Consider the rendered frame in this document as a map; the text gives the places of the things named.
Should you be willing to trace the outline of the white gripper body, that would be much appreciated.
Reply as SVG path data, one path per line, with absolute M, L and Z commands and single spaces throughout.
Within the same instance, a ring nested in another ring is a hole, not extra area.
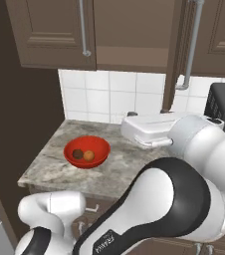
M 142 148 L 170 146 L 173 144 L 167 135 L 173 125 L 187 113 L 156 114 L 122 119 L 121 135 Z

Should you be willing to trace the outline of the red bowl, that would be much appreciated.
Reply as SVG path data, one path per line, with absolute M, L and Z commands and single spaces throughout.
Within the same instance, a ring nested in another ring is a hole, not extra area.
M 81 150 L 79 158 L 74 158 L 73 151 Z M 90 150 L 94 153 L 92 160 L 85 160 L 84 153 Z M 70 140 L 64 148 L 65 159 L 77 168 L 94 168 L 101 165 L 111 152 L 110 144 L 102 137 L 83 135 Z

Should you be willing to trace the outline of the orange tangerine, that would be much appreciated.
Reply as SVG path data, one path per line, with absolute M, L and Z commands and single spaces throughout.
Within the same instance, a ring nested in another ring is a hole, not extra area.
M 85 153 L 84 153 L 84 160 L 85 161 L 91 161 L 95 158 L 95 153 L 91 150 L 87 150 Z

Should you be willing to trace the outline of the brown cabinet door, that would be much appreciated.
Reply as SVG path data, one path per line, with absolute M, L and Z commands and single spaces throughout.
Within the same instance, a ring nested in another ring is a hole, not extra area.
M 205 0 L 192 76 L 225 78 L 225 0 Z
M 163 114 L 168 113 L 170 111 L 175 96 L 177 64 L 179 58 L 179 47 L 181 43 L 181 34 L 185 15 L 186 2 L 187 0 L 174 1 L 174 11 L 169 42 L 163 103 L 161 108 L 161 112 Z
M 94 0 L 84 0 L 83 55 L 79 0 L 6 0 L 20 64 L 26 68 L 97 68 Z

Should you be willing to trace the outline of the brown wall cabinet carcass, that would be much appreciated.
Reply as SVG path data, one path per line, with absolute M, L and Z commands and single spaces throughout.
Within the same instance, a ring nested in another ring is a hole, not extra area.
M 174 0 L 94 0 L 99 70 L 165 73 Z

